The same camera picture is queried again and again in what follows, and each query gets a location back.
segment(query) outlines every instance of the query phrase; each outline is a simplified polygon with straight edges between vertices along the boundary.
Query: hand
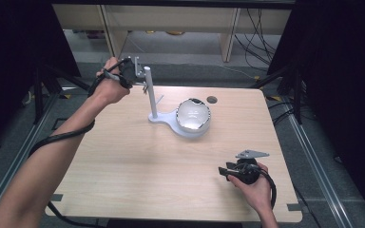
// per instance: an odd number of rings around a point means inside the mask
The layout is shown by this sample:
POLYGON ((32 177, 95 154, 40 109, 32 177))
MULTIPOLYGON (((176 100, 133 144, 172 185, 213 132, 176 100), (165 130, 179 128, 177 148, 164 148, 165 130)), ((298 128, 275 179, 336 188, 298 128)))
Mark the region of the hand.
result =
MULTIPOLYGON (((111 68, 117 63, 118 59, 111 57, 106 61, 105 68, 111 68)), ((101 69, 96 73, 96 76, 100 76, 102 73, 103 70, 101 69)), ((110 73, 120 74, 120 70, 116 67, 115 69, 111 70, 110 73)), ((125 95, 129 94, 129 92, 129 89, 122 87, 120 82, 104 78, 97 86, 92 96, 100 98, 105 103, 105 105, 109 105, 119 102, 125 95)))
MULTIPOLYGON (((268 167, 258 162, 258 166, 268 172, 268 167)), ((253 184, 245 184, 236 177, 229 175, 227 177, 236 187, 238 187, 248 204, 253 207, 258 213, 264 210, 272 210, 271 206, 271 186, 268 180, 259 175, 257 181, 253 184)))

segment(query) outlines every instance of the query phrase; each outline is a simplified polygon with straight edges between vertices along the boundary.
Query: round bowl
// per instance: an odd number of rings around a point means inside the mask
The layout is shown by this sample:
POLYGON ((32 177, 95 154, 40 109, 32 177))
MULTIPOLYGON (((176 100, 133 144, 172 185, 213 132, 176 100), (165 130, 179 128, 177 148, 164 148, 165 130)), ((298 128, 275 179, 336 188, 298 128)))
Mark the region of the round bowl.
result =
POLYGON ((209 128, 210 109, 201 100, 190 98, 179 105, 176 118, 181 130, 201 133, 209 128))

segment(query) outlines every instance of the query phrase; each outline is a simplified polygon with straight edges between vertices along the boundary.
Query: gray floor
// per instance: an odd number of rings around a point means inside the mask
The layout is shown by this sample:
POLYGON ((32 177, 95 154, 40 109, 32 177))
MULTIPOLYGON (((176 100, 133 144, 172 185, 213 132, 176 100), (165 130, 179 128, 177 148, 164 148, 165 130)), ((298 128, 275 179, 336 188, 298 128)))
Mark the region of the gray floor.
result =
MULTIPOLYGON (((101 63, 109 57, 106 41, 87 39, 84 33, 73 33, 70 30, 65 30, 64 33, 83 74, 83 80, 87 83, 91 82, 95 69, 100 68, 101 63)), ((248 43, 243 35, 239 35, 239 38, 244 44, 248 43)), ((265 40, 275 47, 279 42, 279 36, 266 36, 265 40)), ((256 48, 254 51, 266 58, 264 51, 256 48)), ((224 63, 221 60, 218 35, 205 33, 185 33, 180 36, 172 36, 160 31, 150 34, 144 31, 132 31, 128 35, 122 53, 122 57, 126 56, 139 56, 143 65, 151 66, 154 83, 157 85, 247 87, 256 81, 257 76, 261 79, 265 77, 265 71, 251 68, 248 63, 253 67, 263 69, 267 67, 264 62, 256 58, 245 56, 237 41, 234 44, 231 61, 224 63)), ((66 81, 61 81, 61 84, 62 86, 74 86, 66 81)), ((278 96, 276 92, 278 84, 279 80, 275 80, 266 85, 262 89, 265 96, 278 96)), ((49 113, 39 138, 44 138, 49 134, 57 118, 71 115, 86 98, 86 92, 80 88, 63 93, 70 95, 70 98, 58 99, 49 113)), ((279 101, 267 101, 269 106, 278 103, 279 101)), ((33 108, 34 104, 30 103, 25 108, 19 109, 5 134, 0 137, 2 144, 0 148, 0 182, 32 128, 33 108)), ((285 111, 284 105, 270 108, 271 119, 275 119, 285 111)), ((301 109, 301 113, 303 115, 302 127, 316 151, 323 171, 327 174, 330 184, 345 208, 349 220, 354 227, 365 227, 363 198, 343 166, 333 160, 335 150, 330 145, 311 108, 305 106, 301 109)), ((276 131, 293 184, 309 205, 309 208, 306 208, 304 202, 298 198, 303 208, 303 220, 300 223, 280 224, 280 226, 317 227, 310 213, 311 210, 322 227, 341 227, 337 224, 335 213, 321 190, 316 174, 290 119, 286 118, 279 122, 276 125, 276 131)), ((75 220, 87 223, 96 221, 93 218, 75 218, 75 220)), ((105 218, 101 218, 99 222, 106 225, 105 218)), ((72 226, 57 218, 44 216, 40 227, 72 226)), ((243 223, 243 227, 259 227, 259 223, 243 223)))

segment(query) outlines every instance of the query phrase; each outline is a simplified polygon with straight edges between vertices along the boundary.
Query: wooden table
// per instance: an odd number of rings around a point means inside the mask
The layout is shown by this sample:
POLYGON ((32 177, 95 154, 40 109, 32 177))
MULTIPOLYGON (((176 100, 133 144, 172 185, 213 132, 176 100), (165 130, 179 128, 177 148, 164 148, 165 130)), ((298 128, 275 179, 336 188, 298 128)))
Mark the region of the wooden table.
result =
POLYGON ((64 216, 203 221, 254 221, 257 213, 218 167, 235 162, 245 149, 267 152, 278 189, 274 212, 279 222, 299 222, 300 211, 263 94, 257 89, 155 86, 159 112, 188 98, 206 102, 209 130, 188 140, 168 125, 150 123, 149 98, 135 86, 107 107, 82 144, 56 190, 64 216), (214 96, 215 104, 206 99, 214 96))

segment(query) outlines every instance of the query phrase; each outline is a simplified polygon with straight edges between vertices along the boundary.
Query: white vertical post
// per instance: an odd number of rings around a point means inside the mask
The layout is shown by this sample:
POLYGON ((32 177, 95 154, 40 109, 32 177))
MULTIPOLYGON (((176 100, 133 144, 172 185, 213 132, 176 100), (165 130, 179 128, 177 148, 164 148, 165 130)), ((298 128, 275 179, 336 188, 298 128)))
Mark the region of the white vertical post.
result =
POLYGON ((153 119, 157 118, 157 109, 155 101, 155 92, 153 90, 152 72, 149 66, 144 67, 144 76, 146 78, 147 91, 149 92, 150 107, 152 108, 153 119))

